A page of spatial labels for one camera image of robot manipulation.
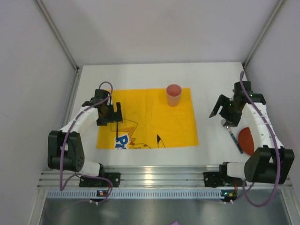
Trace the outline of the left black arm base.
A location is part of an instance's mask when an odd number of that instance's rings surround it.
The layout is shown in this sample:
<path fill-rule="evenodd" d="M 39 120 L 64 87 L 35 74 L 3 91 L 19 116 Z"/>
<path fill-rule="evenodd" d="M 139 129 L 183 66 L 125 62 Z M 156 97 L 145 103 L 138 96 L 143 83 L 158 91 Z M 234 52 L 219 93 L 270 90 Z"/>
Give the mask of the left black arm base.
<path fill-rule="evenodd" d="M 113 187 L 119 187 L 121 173 L 119 172 L 106 172 L 104 178 L 112 183 Z M 108 188 L 110 183 L 105 180 L 81 177 L 79 187 L 81 188 Z"/>

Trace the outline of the fork with dark handle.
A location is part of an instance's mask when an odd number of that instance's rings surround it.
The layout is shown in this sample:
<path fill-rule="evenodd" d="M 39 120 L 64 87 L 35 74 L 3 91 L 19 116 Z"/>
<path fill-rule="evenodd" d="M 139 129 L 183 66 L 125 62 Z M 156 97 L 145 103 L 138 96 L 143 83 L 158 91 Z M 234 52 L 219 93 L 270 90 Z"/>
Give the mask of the fork with dark handle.
<path fill-rule="evenodd" d="M 116 142 L 118 141 L 118 133 L 119 133 L 119 122 L 117 121 L 116 122 L 116 139 L 115 139 Z"/>

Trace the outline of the red plastic plate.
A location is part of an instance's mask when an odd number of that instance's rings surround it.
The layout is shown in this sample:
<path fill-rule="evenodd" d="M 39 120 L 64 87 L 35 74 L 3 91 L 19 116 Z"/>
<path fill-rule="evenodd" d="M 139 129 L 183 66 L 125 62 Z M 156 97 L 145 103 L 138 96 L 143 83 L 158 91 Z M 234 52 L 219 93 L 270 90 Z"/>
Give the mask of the red plastic plate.
<path fill-rule="evenodd" d="M 249 127 L 243 128 L 238 135 L 238 143 L 243 152 L 251 156 L 254 153 L 254 141 Z"/>

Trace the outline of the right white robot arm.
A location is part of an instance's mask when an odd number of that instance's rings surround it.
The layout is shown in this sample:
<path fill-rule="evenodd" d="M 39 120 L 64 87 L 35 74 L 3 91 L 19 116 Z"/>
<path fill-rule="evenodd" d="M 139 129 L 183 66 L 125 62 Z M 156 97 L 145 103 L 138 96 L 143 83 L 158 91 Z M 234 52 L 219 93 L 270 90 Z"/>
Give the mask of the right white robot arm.
<path fill-rule="evenodd" d="M 276 137 L 262 94 L 254 93 L 249 81 L 234 85 L 233 97 L 220 95 L 210 117 L 217 114 L 226 128 L 237 127 L 241 118 L 248 124 L 254 153 L 245 163 L 225 162 L 229 177 L 254 183 L 284 184 L 294 161 L 294 152 Z"/>

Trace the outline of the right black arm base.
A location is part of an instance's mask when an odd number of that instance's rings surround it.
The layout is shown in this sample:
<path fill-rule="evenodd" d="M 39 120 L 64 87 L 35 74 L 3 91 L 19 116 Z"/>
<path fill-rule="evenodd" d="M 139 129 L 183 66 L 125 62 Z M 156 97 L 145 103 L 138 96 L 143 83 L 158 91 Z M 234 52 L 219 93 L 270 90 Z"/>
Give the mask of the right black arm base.
<path fill-rule="evenodd" d="M 228 176 L 225 172 L 204 172 L 203 173 L 205 187 L 238 187 L 242 186 L 243 179 Z"/>

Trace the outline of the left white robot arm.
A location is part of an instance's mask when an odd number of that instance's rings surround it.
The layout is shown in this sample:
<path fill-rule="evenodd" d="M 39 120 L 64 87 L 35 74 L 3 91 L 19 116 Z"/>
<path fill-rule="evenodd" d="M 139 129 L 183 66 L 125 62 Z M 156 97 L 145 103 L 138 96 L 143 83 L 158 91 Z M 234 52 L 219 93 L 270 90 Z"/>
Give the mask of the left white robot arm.
<path fill-rule="evenodd" d="M 47 163 L 50 169 L 66 170 L 86 176 L 103 177 L 101 163 L 86 160 L 81 135 L 91 125 L 107 126 L 122 121 L 120 102 L 114 110 L 112 94 L 96 89 L 95 95 L 82 104 L 79 113 L 63 128 L 48 135 Z"/>

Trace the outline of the pink plastic cup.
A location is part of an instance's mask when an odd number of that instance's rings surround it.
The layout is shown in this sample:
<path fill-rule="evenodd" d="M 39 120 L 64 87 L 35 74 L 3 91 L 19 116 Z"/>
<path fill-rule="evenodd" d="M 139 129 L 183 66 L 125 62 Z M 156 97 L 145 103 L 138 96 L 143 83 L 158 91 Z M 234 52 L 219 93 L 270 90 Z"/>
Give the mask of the pink plastic cup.
<path fill-rule="evenodd" d="M 179 104 L 182 94 L 182 88 L 177 84 L 170 84 L 166 88 L 167 102 L 171 107 L 176 107 Z"/>

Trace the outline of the yellow cartoon placemat cloth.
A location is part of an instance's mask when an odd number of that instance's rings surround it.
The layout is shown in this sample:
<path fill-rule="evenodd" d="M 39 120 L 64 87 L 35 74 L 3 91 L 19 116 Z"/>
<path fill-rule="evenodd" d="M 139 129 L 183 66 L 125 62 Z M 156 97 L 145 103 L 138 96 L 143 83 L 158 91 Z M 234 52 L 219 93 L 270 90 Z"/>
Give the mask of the yellow cartoon placemat cloth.
<path fill-rule="evenodd" d="M 123 121 L 100 126 L 97 149 L 163 149 L 198 146 L 191 90 L 183 88 L 179 104 L 167 103 L 165 89 L 115 90 L 114 103 L 121 103 Z"/>

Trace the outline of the spoon with teal handle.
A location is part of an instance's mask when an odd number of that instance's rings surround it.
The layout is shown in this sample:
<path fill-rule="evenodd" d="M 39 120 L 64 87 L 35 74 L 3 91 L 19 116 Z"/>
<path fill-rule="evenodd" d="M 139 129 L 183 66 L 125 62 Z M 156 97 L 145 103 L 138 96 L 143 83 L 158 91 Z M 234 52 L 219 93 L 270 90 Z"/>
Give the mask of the spoon with teal handle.
<path fill-rule="evenodd" d="M 229 134 L 230 134 L 234 144 L 236 145 L 237 149 L 239 150 L 240 154 L 243 154 L 243 150 L 242 150 L 241 146 L 239 145 L 238 140 L 234 136 L 231 127 L 229 126 L 229 124 L 227 123 L 227 121 L 225 119 L 221 120 L 221 125 L 223 127 L 225 127 L 227 129 L 227 131 L 229 132 Z"/>

